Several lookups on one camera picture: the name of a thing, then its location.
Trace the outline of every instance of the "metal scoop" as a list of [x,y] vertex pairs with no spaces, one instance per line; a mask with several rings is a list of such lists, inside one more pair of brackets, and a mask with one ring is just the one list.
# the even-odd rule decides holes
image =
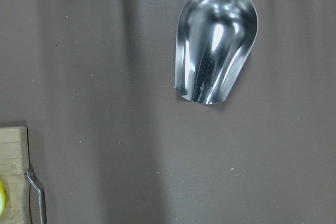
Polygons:
[[227,98],[256,39],[251,0],[189,0],[177,28],[175,88],[202,104]]

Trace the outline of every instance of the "metal handle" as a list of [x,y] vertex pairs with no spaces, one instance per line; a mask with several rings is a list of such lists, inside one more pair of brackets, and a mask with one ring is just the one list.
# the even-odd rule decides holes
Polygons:
[[44,197],[44,192],[41,185],[38,183],[37,179],[34,176],[32,169],[28,169],[25,172],[26,180],[35,188],[38,193],[39,207],[40,207],[40,223],[47,223],[47,214],[46,214],[46,202]]

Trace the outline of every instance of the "wood grain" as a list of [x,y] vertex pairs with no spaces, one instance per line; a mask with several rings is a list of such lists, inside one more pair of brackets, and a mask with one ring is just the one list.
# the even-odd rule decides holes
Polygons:
[[27,129],[0,129],[0,180],[4,184],[6,206],[0,224],[31,224],[29,183],[24,177],[29,168]]

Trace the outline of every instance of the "scoop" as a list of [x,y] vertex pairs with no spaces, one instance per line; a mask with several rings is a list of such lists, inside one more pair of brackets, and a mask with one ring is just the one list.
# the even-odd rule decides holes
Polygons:
[[225,101],[256,39],[252,1],[189,0],[178,24],[176,90],[192,102]]

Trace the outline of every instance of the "silver scoop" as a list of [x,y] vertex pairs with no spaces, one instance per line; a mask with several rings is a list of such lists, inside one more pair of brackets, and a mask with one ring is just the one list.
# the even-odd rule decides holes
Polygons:
[[177,28],[175,88],[202,104],[227,98],[256,39],[251,0],[189,0]]

